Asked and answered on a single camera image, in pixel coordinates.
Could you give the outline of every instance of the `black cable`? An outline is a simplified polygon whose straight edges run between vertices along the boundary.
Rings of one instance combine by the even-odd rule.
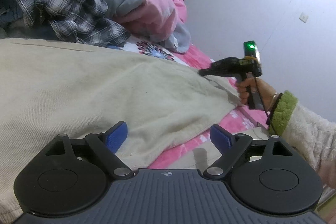
[[[273,129],[273,131],[274,131],[274,134],[275,134],[275,135],[278,135],[277,132],[276,132],[276,130],[275,130],[275,128],[274,128],[274,125],[273,125],[271,119],[269,118],[269,115],[268,115],[268,113],[267,113],[267,109],[265,108],[264,101],[263,101],[263,98],[261,97],[261,94],[260,94],[260,90],[259,90],[259,87],[258,87],[258,83],[257,83],[257,78],[256,78],[256,77],[254,78],[254,81],[255,81],[255,86],[257,87],[257,91],[258,91],[259,97],[260,97],[260,99],[261,99],[262,107],[263,107],[264,110],[265,110],[267,119],[269,120],[269,122],[270,122],[270,124],[271,124],[271,127],[272,127],[272,129]]]

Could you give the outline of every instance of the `wall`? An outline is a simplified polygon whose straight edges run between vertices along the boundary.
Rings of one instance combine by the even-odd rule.
[[[261,49],[263,79],[336,121],[336,0],[186,0],[193,43],[211,58]],[[299,20],[308,14],[307,23]]]

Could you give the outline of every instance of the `white switch plate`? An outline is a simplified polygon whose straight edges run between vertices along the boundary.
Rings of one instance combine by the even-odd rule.
[[[306,15],[305,13],[302,13],[300,16],[300,20],[306,23],[308,20],[308,15]]]

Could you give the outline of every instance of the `green fuzzy cuff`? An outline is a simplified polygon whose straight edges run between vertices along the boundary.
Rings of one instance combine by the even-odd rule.
[[[282,95],[280,101],[278,102],[277,108],[273,114],[272,124],[278,135],[282,135],[285,131],[285,128],[291,118],[294,108],[298,102],[298,99],[291,94],[289,91],[285,91]]]

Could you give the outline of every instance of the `gray gripper base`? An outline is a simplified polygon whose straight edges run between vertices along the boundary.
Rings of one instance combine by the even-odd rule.
[[[245,208],[224,183],[202,178],[197,170],[140,169],[115,181],[106,196],[73,216],[48,219],[22,215],[16,224],[320,224],[313,212],[270,217]]]

